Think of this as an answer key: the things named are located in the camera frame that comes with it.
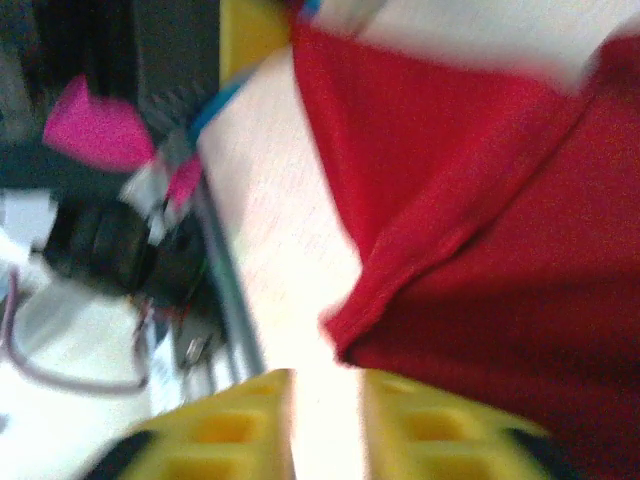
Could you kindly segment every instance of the wire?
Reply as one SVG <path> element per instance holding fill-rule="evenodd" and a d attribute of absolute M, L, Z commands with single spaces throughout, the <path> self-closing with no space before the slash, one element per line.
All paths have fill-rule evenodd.
<path fill-rule="evenodd" d="M 138 325 L 136 326 L 133 342 L 133 360 L 136 370 L 140 372 L 140 380 L 129 383 L 91 383 L 76 380 L 64 375 L 51 374 L 29 363 L 27 357 L 22 355 L 14 344 L 14 327 L 17 309 L 18 272 L 13 269 L 9 273 L 9 293 L 7 295 L 2 321 L 2 335 L 0 335 L 0 340 L 2 340 L 2 342 L 0 342 L 0 346 L 4 343 L 8 359 L 25 377 L 51 387 L 89 395 L 135 395 L 140 393 L 147 386 L 148 373 L 146 372 L 146 362 L 143 360 L 144 349 L 143 342 L 141 340 L 142 332 L 144 331 L 144 322 L 147 318 L 144 315 L 144 311 L 140 316 Z"/>

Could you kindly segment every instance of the red cloth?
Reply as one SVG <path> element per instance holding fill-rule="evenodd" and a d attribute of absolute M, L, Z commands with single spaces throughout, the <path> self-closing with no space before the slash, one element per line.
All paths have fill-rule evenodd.
<path fill-rule="evenodd" d="M 574 96 L 307 24 L 295 73 L 363 262 L 341 360 L 546 426 L 598 478 L 640 471 L 640 38 Z"/>

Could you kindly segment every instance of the pink object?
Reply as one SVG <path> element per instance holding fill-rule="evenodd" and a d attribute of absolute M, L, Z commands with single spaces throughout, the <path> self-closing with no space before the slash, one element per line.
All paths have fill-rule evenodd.
<path fill-rule="evenodd" d="M 198 186 L 202 177 L 202 163 L 200 156 L 195 153 L 186 162 L 178 167 L 167 190 L 167 198 L 170 198 L 176 208 L 181 208 Z"/>
<path fill-rule="evenodd" d="M 151 162 L 155 148 L 133 106 L 92 97 L 84 76 L 64 90 L 47 119 L 43 142 L 93 168 L 133 172 Z"/>

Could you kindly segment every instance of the yellow object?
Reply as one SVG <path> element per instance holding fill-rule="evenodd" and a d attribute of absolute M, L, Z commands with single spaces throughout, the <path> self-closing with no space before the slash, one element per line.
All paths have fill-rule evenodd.
<path fill-rule="evenodd" d="M 292 372 L 275 370 L 136 426 L 157 439 L 121 480 L 290 480 Z"/>
<path fill-rule="evenodd" d="M 269 0 L 220 0 L 220 85 L 289 43 L 284 5 Z"/>
<path fill-rule="evenodd" d="M 545 435 L 523 418 L 377 370 L 364 373 L 363 402 L 373 480 L 548 478 L 504 433 Z"/>

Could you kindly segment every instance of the white surface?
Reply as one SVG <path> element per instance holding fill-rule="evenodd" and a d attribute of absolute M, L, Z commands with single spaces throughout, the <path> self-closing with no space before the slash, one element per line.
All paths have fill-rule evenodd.
<path fill-rule="evenodd" d="M 322 21 L 344 28 L 339 1 L 325 4 Z M 528 51 L 575 74 L 636 7 L 627 0 L 389 0 L 364 36 L 465 62 L 504 65 L 505 54 Z M 268 368 L 298 370 L 298 478 L 363 478 L 357 373 L 334 363 L 318 329 L 318 317 L 344 298 L 360 267 L 319 166 L 289 53 L 260 69 L 200 147 Z"/>

